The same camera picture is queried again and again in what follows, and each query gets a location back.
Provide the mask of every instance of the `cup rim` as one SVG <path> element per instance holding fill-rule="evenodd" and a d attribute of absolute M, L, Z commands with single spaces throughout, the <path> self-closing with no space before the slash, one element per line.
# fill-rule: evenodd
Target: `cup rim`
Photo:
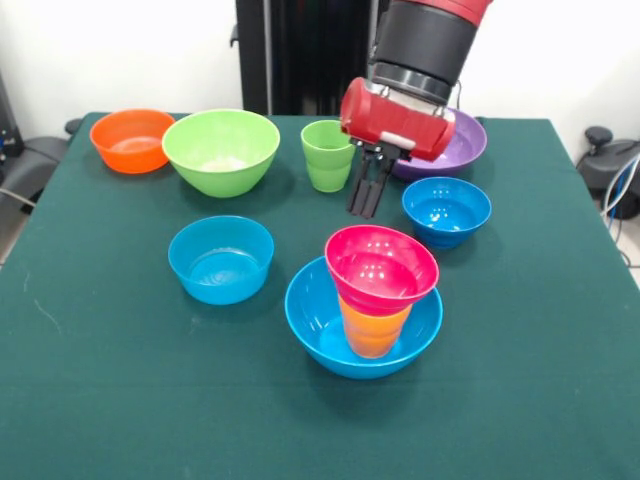
<path fill-rule="evenodd" d="M 300 132 L 300 140 L 302 140 L 302 143 L 304 145 L 307 145 L 308 147 L 311 147 L 315 150 L 319 150 L 321 152 L 342 152 L 345 151 L 349 148 L 355 148 L 355 145 L 349 143 L 347 145 L 345 145 L 344 147 L 340 147 L 340 148 L 322 148 L 322 147 L 317 147 L 316 145 L 314 145 L 313 143 L 309 142 L 307 139 L 304 138 L 304 134 L 307 131 L 307 129 L 309 127 L 313 127 L 316 125 L 319 125 L 321 123 L 337 123 L 338 126 L 340 126 L 340 120 L 335 120 L 335 119 L 325 119 L 325 120 L 316 120 L 315 122 L 311 122 L 308 125 L 306 125 L 302 131 Z"/>

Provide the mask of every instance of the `light green bowl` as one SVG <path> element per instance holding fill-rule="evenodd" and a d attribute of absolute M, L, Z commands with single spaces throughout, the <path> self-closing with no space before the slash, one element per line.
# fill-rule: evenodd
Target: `light green bowl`
<path fill-rule="evenodd" d="M 280 145 L 268 119 L 245 110 L 209 110 L 173 124 L 162 148 L 178 173 L 205 195 L 237 197 L 267 173 Z"/>

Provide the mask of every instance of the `light blue bowl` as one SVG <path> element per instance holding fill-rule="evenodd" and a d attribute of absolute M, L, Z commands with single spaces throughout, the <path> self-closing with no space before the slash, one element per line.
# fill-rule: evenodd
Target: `light blue bowl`
<path fill-rule="evenodd" d="M 258 222 L 210 217 L 174 237 L 169 265 L 192 297 L 210 305 L 231 305 L 262 288 L 274 251 L 273 237 Z"/>
<path fill-rule="evenodd" d="M 324 257 L 293 278 L 285 311 L 300 343 L 320 365 L 355 380 L 380 378 L 406 367 L 429 346 L 442 325 L 442 300 L 437 289 L 411 309 L 400 338 L 382 358 L 362 358 L 351 350 L 342 327 L 338 292 Z"/>
<path fill-rule="evenodd" d="M 416 236 L 428 247 L 457 247 L 491 216 L 489 197 L 475 185 L 451 177 L 432 177 L 407 187 L 402 207 Z"/>

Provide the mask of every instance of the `bowl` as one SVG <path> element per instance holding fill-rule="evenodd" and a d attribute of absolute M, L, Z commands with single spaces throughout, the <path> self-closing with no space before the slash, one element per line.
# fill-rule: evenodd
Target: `bowl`
<path fill-rule="evenodd" d="M 402 207 L 420 241 L 439 249 L 460 245 L 491 216 L 491 201 L 482 190 L 451 177 L 425 178 L 409 185 Z"/>
<path fill-rule="evenodd" d="M 258 222 L 236 216 L 204 218 L 169 245 L 169 265 L 185 290 L 210 305 L 231 305 L 264 285 L 275 244 Z"/>
<path fill-rule="evenodd" d="M 190 185 L 205 195 L 237 197 L 271 166 L 280 132 L 268 119 L 244 110 L 210 110 L 177 121 L 162 148 Z"/>
<path fill-rule="evenodd" d="M 289 327 L 306 351 L 329 371 L 357 380 L 391 375 L 416 360 L 438 334 L 443 307 L 433 289 L 416 303 L 400 338 L 382 358 L 356 355 L 344 333 L 338 293 L 324 257 L 317 258 L 293 278 L 285 297 Z"/>
<path fill-rule="evenodd" d="M 124 110 L 98 120 L 89 138 L 104 163 L 119 173 L 140 174 L 157 170 L 169 161 L 162 137 L 175 120 L 156 110 Z"/>
<path fill-rule="evenodd" d="M 453 176 L 482 155 L 487 148 L 487 132 L 483 126 L 471 115 L 460 110 L 451 111 L 456 116 L 456 130 L 442 155 L 433 162 L 418 158 L 410 162 L 398 160 L 393 175 L 409 182 L 424 177 Z"/>
<path fill-rule="evenodd" d="M 325 256 L 342 299 L 365 315 L 399 313 L 438 282 L 433 255 L 409 235 L 387 227 L 338 230 L 327 241 Z"/>

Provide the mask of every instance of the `white wall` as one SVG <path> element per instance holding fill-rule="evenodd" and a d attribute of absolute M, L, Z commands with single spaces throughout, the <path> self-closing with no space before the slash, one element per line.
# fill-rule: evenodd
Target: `white wall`
<path fill-rule="evenodd" d="M 89 111 L 242 107 L 234 0 L 0 0 L 0 70 L 24 136 Z"/>
<path fill-rule="evenodd" d="M 586 127 L 640 138 L 640 2 L 494 0 L 465 70 L 473 114 L 551 118 L 574 160 Z"/>
<path fill-rule="evenodd" d="M 640 137 L 640 3 L 495 0 L 462 75 L 473 114 Z M 234 0 L 0 0 L 0 68 L 26 136 L 92 110 L 242 104 Z"/>

